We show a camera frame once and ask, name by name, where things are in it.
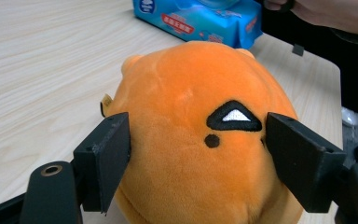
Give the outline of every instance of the stuffed animal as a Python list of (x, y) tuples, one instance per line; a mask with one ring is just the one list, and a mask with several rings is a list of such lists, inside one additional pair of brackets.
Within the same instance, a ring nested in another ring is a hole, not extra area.
[(106, 116), (129, 112), (115, 194), (130, 223), (296, 223), (303, 211), (265, 144), (268, 112), (296, 119), (245, 49), (190, 41), (128, 58)]

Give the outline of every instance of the plush toy ear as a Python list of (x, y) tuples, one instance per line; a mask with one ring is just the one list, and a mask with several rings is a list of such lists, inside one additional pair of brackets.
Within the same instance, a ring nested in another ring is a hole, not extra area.
[(237, 51), (243, 53), (243, 54), (246, 54), (248, 55), (249, 57), (251, 58), (254, 58), (255, 56), (251, 53), (251, 51), (247, 50), (247, 49), (236, 49)]
[(123, 65), (121, 65), (121, 74), (125, 76), (127, 70), (131, 68), (142, 57), (144, 57), (144, 55), (133, 55), (127, 58), (124, 61)]

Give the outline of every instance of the hand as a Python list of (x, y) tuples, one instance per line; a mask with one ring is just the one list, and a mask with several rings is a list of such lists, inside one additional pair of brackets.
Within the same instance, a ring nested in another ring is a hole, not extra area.
[[(264, 0), (269, 10), (279, 10), (287, 0)], [(358, 0), (296, 0), (292, 12), (313, 25), (358, 34)]]

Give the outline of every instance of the orange fur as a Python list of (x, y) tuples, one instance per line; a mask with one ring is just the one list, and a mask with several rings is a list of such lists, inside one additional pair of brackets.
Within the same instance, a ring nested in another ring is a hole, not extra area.
[[(116, 193), (131, 223), (296, 223), (302, 208), (262, 140), (268, 112), (296, 119), (274, 77), (244, 49), (191, 41), (127, 59), (107, 115), (129, 112), (131, 160)], [(207, 118), (235, 100), (261, 130)], [(208, 147), (206, 136), (217, 136)]]

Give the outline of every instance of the black dot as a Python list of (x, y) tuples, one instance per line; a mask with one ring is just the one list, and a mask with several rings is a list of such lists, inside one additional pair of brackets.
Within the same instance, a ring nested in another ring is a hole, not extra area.
[(218, 147), (220, 145), (219, 137), (214, 134), (208, 134), (208, 136), (205, 137), (204, 141), (206, 146), (210, 148)]

